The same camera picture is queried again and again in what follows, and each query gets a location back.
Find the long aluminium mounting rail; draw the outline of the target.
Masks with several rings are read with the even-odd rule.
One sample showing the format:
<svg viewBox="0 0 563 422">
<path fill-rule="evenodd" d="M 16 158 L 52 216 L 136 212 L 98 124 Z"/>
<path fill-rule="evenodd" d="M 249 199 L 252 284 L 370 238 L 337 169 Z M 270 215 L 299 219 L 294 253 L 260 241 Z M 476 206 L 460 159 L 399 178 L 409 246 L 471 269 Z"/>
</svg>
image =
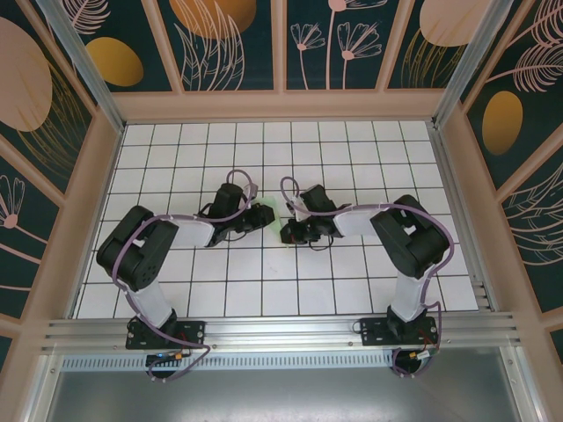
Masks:
<svg viewBox="0 0 563 422">
<path fill-rule="evenodd" d="M 216 352 L 358 350 L 358 316 L 211 317 L 204 343 Z M 66 319 L 48 323 L 40 339 L 45 353 L 124 353 L 126 319 Z M 519 346 L 508 312 L 445 312 L 441 347 Z"/>
</svg>

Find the grey metal sheet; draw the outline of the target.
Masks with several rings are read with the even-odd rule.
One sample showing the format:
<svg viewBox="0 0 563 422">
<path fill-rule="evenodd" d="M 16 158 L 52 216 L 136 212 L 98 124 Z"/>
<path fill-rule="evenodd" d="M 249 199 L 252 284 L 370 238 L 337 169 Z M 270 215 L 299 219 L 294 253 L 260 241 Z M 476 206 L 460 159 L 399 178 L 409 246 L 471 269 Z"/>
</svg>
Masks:
<svg viewBox="0 0 563 422">
<path fill-rule="evenodd" d="M 449 349 L 413 379 L 386 367 L 63 372 L 46 422 L 536 422 L 496 348 Z"/>
</svg>

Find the light green cloth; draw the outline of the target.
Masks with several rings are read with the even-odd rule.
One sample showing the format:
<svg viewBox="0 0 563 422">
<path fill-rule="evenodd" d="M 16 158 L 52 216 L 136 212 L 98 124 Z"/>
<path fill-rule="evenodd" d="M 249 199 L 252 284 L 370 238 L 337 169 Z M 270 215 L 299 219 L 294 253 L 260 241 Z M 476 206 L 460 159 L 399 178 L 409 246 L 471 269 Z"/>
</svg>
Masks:
<svg viewBox="0 0 563 422">
<path fill-rule="evenodd" d="M 280 208 L 277 199 L 274 196 L 260 197 L 253 201 L 256 205 L 268 206 L 274 211 L 274 221 L 269 223 L 262 231 L 262 243 L 265 248 L 272 247 L 286 247 L 281 238 L 281 230 L 285 222 L 280 216 Z"/>
</svg>

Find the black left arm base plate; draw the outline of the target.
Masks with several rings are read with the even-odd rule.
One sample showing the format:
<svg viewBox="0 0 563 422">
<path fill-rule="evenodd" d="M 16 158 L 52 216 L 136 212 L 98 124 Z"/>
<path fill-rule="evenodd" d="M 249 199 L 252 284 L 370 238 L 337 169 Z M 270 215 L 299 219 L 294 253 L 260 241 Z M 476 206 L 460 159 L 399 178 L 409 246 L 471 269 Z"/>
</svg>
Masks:
<svg viewBox="0 0 563 422">
<path fill-rule="evenodd" d="M 157 335 L 148 325 L 136 317 L 128 322 L 127 329 L 128 334 L 125 343 L 127 350 L 164 350 L 182 347 L 182 344 L 178 342 L 171 342 L 169 339 Z M 202 345 L 205 323 L 202 321 L 167 322 L 160 331 L 177 340 Z"/>
</svg>

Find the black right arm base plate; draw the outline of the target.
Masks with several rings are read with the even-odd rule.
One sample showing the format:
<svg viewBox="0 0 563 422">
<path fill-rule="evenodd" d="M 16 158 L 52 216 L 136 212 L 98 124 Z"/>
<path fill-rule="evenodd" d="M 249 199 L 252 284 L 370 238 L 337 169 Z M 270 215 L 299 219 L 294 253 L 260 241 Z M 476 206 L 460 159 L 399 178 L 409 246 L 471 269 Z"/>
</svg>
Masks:
<svg viewBox="0 0 563 422">
<path fill-rule="evenodd" d="M 362 318 L 360 335 L 364 346 L 423 346 L 438 340 L 436 320 L 431 316 L 408 323 L 387 317 Z"/>
</svg>

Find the aluminium frame post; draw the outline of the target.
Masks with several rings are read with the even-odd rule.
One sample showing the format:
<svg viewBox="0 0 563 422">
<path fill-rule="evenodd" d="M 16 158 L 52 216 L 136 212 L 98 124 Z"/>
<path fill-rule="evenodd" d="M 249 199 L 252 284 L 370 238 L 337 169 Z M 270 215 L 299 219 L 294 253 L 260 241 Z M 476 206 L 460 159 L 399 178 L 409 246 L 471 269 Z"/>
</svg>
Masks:
<svg viewBox="0 0 563 422">
<path fill-rule="evenodd" d="M 432 116 L 432 128 L 442 129 L 486 52 L 505 22 L 514 0 L 492 0 L 472 35 Z"/>
<path fill-rule="evenodd" d="M 101 111 L 121 135 L 124 130 L 124 120 L 106 81 L 81 39 L 81 35 L 94 35 L 109 18 L 111 11 L 108 0 L 34 1 L 97 100 Z"/>
</svg>

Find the aluminium side rail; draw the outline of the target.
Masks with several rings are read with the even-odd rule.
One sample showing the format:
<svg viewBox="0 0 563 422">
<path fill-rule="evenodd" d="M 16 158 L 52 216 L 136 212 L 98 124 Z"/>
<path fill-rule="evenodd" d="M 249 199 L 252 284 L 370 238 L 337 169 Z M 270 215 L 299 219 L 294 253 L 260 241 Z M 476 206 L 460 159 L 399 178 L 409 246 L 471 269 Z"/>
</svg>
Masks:
<svg viewBox="0 0 563 422">
<path fill-rule="evenodd" d="M 436 129 L 431 122 L 427 122 L 426 125 L 479 310 L 498 312 L 500 310 L 499 305 L 494 296 L 475 230 L 472 227 L 472 220 L 461 184 L 444 143 L 445 138 L 442 132 Z"/>
</svg>

